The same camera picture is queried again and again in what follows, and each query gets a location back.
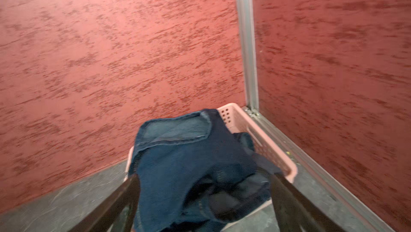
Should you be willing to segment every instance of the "dark blue fabric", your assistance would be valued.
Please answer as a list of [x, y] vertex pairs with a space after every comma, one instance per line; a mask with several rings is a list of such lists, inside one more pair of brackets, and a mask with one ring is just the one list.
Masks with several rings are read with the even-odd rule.
[[270, 198], [253, 149], [215, 109], [145, 122], [129, 170], [141, 183], [136, 231], [219, 231], [249, 214]]

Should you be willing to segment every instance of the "floor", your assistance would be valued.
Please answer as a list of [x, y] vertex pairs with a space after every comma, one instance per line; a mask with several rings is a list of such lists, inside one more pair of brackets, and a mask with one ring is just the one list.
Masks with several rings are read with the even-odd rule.
[[[66, 232], [90, 213], [123, 181], [125, 162], [68, 185], [0, 215], [0, 231]], [[347, 208], [297, 163], [294, 185], [346, 231], [369, 231]], [[272, 206], [242, 219], [225, 232], [279, 231]]]

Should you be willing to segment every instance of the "wall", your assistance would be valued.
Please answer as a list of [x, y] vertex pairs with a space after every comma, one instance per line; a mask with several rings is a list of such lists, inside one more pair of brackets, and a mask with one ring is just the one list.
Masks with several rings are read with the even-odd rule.
[[261, 113], [410, 231], [411, 0], [253, 0]]
[[126, 158], [139, 125], [244, 105], [235, 0], [0, 0], [0, 211]]

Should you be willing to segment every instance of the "silver metal strip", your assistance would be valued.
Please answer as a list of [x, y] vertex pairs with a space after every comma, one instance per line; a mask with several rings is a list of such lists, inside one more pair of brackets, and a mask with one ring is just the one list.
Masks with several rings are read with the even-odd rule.
[[338, 198], [347, 208], [373, 231], [395, 232], [387, 223], [363, 204], [347, 188], [339, 183], [330, 173], [323, 169], [314, 159], [298, 147], [289, 137], [282, 133], [259, 112], [245, 110], [257, 125], [280, 147], [290, 152], [295, 159], [308, 170], [331, 194]]
[[240, 29], [241, 54], [244, 65], [244, 83], [247, 106], [258, 111], [256, 51], [254, 40], [253, 1], [236, 0]]

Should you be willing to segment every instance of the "pink plastic basket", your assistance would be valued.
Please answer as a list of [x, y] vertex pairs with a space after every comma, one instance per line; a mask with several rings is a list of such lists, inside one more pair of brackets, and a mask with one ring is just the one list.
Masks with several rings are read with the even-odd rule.
[[[243, 109], [235, 103], [229, 103], [225, 106], [217, 108], [220, 112], [221, 118], [226, 124], [231, 133], [248, 132], [254, 140], [254, 147], [257, 153], [265, 156], [268, 160], [272, 161], [275, 165], [281, 168], [285, 178], [290, 182], [294, 182], [294, 178], [297, 175], [297, 166], [295, 163], [278, 147], [278, 145], [271, 140], [269, 136], [257, 126], [257, 124], [247, 115]], [[126, 178], [128, 169], [131, 164], [131, 156], [133, 154], [134, 147], [129, 151], [127, 166], [126, 166]], [[271, 200], [261, 205], [258, 209], [254, 210], [251, 214], [265, 208], [271, 204]], [[227, 224], [224, 229], [234, 225], [234, 223]]]

